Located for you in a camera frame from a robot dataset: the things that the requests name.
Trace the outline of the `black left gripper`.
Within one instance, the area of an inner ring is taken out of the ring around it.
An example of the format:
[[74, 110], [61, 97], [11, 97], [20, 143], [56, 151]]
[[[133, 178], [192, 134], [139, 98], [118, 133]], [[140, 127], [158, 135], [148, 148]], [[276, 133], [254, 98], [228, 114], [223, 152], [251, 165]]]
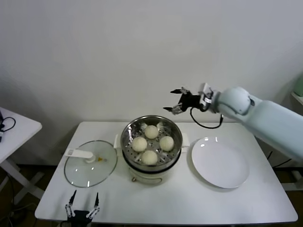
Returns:
[[75, 199], [77, 190], [74, 191], [73, 195], [69, 199], [69, 202], [65, 205], [65, 210], [68, 218], [68, 222], [71, 224], [71, 227], [87, 227], [91, 222], [94, 216], [100, 211], [99, 207], [99, 196], [96, 195], [94, 208], [89, 211], [84, 210], [73, 210], [73, 201]]

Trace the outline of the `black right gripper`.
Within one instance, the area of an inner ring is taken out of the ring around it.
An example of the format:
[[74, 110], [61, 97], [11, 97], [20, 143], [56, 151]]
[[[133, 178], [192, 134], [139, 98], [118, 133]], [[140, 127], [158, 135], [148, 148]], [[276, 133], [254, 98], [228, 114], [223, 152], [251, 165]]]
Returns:
[[181, 114], [186, 111], [188, 108], [193, 107], [199, 110], [203, 110], [203, 104], [200, 103], [201, 96], [200, 95], [193, 95], [189, 93], [184, 87], [180, 89], [174, 89], [170, 91], [172, 94], [182, 94], [179, 100], [179, 103], [173, 107], [164, 107], [163, 109], [172, 113], [173, 115]]

